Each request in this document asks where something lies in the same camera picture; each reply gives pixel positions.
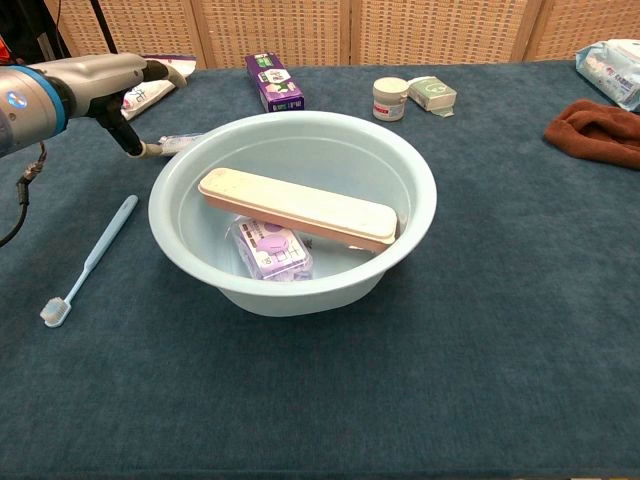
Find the toothbrush handle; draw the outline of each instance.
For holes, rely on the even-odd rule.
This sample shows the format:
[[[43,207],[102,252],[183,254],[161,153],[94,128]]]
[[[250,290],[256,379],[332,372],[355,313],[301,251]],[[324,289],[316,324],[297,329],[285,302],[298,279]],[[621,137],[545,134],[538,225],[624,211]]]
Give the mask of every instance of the toothbrush handle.
[[[107,251],[107,248],[109,248],[109,245],[111,245],[111,242],[113,242],[113,239],[122,228],[122,225],[124,225],[124,222],[126,222],[127,218],[129,218],[129,215],[131,215],[133,207],[136,206],[136,203],[138,203],[138,197],[136,197],[135,195],[130,195],[127,197],[122,206],[116,212],[115,216],[109,222],[109,225],[107,225],[107,228],[103,232],[100,239],[98,239],[98,243],[96,243],[96,246],[93,247],[93,250],[91,250],[91,253],[85,260],[85,270],[89,272],[95,268],[95,266],[102,258],[102,255],[104,255],[104,252]]]

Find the wet wipes package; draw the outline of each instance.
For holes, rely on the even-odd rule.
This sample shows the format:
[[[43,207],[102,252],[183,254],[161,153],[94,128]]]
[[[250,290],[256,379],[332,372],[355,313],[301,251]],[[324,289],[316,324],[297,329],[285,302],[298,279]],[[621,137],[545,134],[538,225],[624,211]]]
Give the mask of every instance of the wet wipes package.
[[[295,232],[241,217],[231,224],[229,233],[252,278],[276,282],[312,278],[313,260]]]
[[[247,73],[258,89],[265,111],[304,110],[302,90],[294,83],[275,53],[247,55],[245,62]]]
[[[576,69],[620,107],[640,111],[640,40],[589,45],[576,53]]]

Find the white jar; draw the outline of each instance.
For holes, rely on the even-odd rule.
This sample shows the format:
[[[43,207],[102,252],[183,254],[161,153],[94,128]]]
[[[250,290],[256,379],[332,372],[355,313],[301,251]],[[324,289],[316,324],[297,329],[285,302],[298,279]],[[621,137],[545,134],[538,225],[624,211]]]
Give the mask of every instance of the white jar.
[[[409,83],[401,78],[383,77],[373,82],[373,116],[386,122],[404,116]]]

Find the cable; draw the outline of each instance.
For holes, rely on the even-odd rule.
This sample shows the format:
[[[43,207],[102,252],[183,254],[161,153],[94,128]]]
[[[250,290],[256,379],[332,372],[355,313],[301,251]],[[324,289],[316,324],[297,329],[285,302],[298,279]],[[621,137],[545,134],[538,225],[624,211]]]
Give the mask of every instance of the cable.
[[[11,241],[13,237],[20,231],[24,219],[27,217],[27,208],[29,207],[29,184],[38,176],[44,167],[44,162],[47,159],[47,149],[44,143],[40,142],[40,156],[38,160],[30,164],[16,183],[18,188],[18,203],[22,206],[20,211],[20,218],[14,225],[11,231],[0,239],[0,247],[4,247]]]
[[[62,44],[60,43],[60,12],[62,11],[62,0],[58,0],[58,14],[56,16],[56,43],[58,44],[58,50],[60,50],[60,56],[64,58],[64,50],[62,50]]]

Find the toothpaste box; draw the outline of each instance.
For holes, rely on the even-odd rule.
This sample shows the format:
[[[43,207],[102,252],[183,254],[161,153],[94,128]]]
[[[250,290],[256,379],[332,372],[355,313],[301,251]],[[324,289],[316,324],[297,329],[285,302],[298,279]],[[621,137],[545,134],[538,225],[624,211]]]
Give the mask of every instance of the toothpaste box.
[[[259,53],[244,57],[247,73],[255,83],[267,112],[304,110],[302,90],[275,53]]]

